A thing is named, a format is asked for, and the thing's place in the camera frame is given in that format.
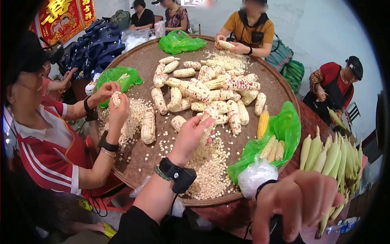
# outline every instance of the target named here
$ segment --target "yellow shirt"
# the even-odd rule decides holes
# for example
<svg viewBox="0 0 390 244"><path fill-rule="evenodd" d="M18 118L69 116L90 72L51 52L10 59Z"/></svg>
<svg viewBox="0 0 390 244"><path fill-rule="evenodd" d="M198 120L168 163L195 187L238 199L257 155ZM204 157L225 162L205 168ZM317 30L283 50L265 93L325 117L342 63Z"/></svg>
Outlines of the yellow shirt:
<svg viewBox="0 0 390 244"><path fill-rule="evenodd" d="M236 37L235 41L242 40L248 44L252 43L252 31L255 31L255 28L244 26L244 24L240 19L238 11L234 12L229 17L229 19L227 20L226 24L223 27L229 32L234 33L234 36ZM275 30L271 20L267 20L264 24L258 26L256 28L256 31L264 33L263 40L259 43L259 48L263 47L263 43L272 44Z"/></svg>

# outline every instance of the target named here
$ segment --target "leopard print sleeve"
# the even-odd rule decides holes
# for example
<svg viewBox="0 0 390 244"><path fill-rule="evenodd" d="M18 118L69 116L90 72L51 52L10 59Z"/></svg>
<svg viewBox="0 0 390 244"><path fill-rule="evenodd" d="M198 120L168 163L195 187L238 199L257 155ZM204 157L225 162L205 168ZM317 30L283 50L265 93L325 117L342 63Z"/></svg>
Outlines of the leopard print sleeve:
<svg viewBox="0 0 390 244"><path fill-rule="evenodd" d="M317 93L317 86L321 85L321 82L323 80L321 70L318 69L314 71L310 77L310 91L312 91L314 94Z"/></svg>

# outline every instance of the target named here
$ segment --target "green bag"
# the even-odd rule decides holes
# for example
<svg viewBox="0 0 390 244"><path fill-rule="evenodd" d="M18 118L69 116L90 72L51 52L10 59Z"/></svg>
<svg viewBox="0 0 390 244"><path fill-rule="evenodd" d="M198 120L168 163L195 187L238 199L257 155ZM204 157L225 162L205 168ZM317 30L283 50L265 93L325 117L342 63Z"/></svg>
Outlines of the green bag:
<svg viewBox="0 0 390 244"><path fill-rule="evenodd" d="M178 54L189 52L204 47L207 41L200 38L192 38L182 30L174 30L161 37L158 48L166 53Z"/></svg>
<svg viewBox="0 0 390 244"><path fill-rule="evenodd" d="M127 74L128 77L119 79L124 74ZM112 68L104 71L97 81L98 81L98 83L96 84L97 91L105 82L118 81L119 85L122 88L122 93L128 90L132 85L142 84L142 79L138 77L138 71L135 68L123 67L123 66L118 66L116 68ZM109 101L110 100L108 99L106 102L100 103L99 107L101 107L102 109L107 108Z"/></svg>
<svg viewBox="0 0 390 244"><path fill-rule="evenodd" d="M301 140L301 123L299 116L292 102L287 101L283 104L279 115L269 118L268 127L262 140L250 140L245 146L241 159L235 164L227 167L230 179L237 184L238 175L255 162L255 156L261 153L270 137L275 134L276 139L284 141L283 160L273 161L270 164L280 167L290 160Z"/></svg>

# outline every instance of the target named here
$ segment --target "stack of slippers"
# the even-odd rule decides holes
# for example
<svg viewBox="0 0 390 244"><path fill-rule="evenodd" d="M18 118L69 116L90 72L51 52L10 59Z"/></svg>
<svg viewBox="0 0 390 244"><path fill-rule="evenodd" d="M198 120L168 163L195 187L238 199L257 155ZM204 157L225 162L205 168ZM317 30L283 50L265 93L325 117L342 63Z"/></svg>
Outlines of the stack of slippers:
<svg viewBox="0 0 390 244"><path fill-rule="evenodd" d="M91 80L102 73L125 49L121 43L122 32L117 25L97 20L85 29L85 34L70 44L70 52L64 55L65 70L77 67L73 79Z"/></svg>

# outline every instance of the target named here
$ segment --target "water bottle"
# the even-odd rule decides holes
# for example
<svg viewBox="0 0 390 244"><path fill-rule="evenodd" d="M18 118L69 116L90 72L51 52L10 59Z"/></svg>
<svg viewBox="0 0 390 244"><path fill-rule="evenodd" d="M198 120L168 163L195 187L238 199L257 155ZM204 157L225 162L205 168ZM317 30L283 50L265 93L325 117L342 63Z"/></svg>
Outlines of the water bottle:
<svg viewBox="0 0 390 244"><path fill-rule="evenodd" d="M328 234L342 234L347 233L353 227L355 227L355 223L360 220L360 217L352 217L345 220L340 220L337 225L333 225L328 228Z"/></svg>

